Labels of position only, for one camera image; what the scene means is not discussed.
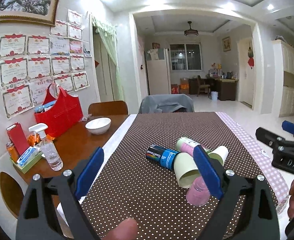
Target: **pink checkered tablecloth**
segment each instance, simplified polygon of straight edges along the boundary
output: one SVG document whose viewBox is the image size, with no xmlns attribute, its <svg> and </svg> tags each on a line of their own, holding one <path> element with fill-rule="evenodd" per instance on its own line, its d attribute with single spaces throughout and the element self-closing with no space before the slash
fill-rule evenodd
<svg viewBox="0 0 294 240">
<path fill-rule="evenodd" d="M 216 114 L 245 146 L 270 183 L 278 202 L 281 203 L 281 201 L 288 195 L 289 188 L 280 172 L 271 165 L 272 160 L 262 154 L 264 151 L 258 145 L 258 142 L 230 116 L 223 112 L 216 112 Z"/>
</svg>

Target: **spray bottle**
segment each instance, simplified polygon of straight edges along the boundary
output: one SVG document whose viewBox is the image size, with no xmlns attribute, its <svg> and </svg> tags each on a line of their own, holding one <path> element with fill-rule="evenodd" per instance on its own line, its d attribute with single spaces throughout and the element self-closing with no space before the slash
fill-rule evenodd
<svg viewBox="0 0 294 240">
<path fill-rule="evenodd" d="M 63 161 L 60 158 L 53 141 L 46 138 L 45 130 L 47 128 L 48 126 L 46 124 L 38 123 L 36 125 L 29 127 L 28 130 L 30 132 L 35 131 L 39 134 L 41 138 L 39 146 L 43 154 L 45 155 L 48 164 L 54 171 L 59 171 L 63 167 Z"/>
</svg>

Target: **pink plastic cup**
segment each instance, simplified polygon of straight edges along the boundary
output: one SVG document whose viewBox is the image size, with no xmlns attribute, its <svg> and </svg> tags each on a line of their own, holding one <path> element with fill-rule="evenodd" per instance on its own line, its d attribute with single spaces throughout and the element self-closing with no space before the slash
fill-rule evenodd
<svg viewBox="0 0 294 240">
<path fill-rule="evenodd" d="M 210 198 L 210 192 L 202 176 L 197 177 L 186 194 L 186 200 L 194 206 L 205 205 Z"/>
</svg>

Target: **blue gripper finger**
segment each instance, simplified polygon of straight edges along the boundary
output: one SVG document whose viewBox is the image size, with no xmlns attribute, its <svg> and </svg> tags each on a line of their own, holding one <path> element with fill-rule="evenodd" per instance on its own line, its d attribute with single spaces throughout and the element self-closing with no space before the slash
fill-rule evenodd
<svg viewBox="0 0 294 240">
<path fill-rule="evenodd" d="M 221 179 L 211 165 L 207 153 L 200 145 L 194 148 L 194 162 L 196 163 L 210 194 L 217 199 L 221 199 L 224 195 L 221 188 Z"/>
</svg>

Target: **green curtain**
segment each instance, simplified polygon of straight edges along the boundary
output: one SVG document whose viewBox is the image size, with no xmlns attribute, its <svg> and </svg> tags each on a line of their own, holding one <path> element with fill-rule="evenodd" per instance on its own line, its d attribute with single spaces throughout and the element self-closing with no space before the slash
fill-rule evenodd
<svg viewBox="0 0 294 240">
<path fill-rule="evenodd" d="M 109 57 L 113 61 L 116 66 L 116 81 L 119 93 L 119 100 L 124 100 L 124 89 L 121 84 L 120 71 L 118 66 L 118 58 L 117 58 L 117 39 L 116 39 L 116 28 L 115 26 L 101 22 L 94 16 L 93 25 L 96 27 L 96 32 L 99 33 L 100 38 L 105 45 L 105 48 L 108 52 Z"/>
</svg>

